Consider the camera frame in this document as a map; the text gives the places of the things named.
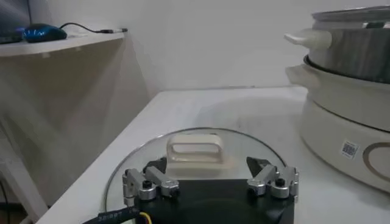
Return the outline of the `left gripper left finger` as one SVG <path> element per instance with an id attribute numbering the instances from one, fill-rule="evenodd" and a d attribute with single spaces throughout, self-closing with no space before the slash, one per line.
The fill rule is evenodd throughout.
<path id="1" fill-rule="evenodd" d="M 126 169 L 122 175 L 123 201 L 131 206 L 133 199 L 152 201 L 158 196 L 177 198 L 180 194 L 179 182 L 163 173 L 157 164 L 163 164 L 163 159 L 147 164 L 142 172 L 137 169 Z"/>

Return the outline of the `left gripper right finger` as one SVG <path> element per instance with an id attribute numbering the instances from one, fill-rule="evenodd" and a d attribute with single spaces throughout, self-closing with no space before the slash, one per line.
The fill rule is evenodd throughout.
<path id="1" fill-rule="evenodd" d="M 297 203 L 299 194 L 299 172 L 295 167 L 282 167 L 271 164 L 266 159 L 246 158 L 252 178 L 247 180 L 247 187 L 256 197 L 270 194 L 271 197 L 284 200 L 289 197 Z"/>

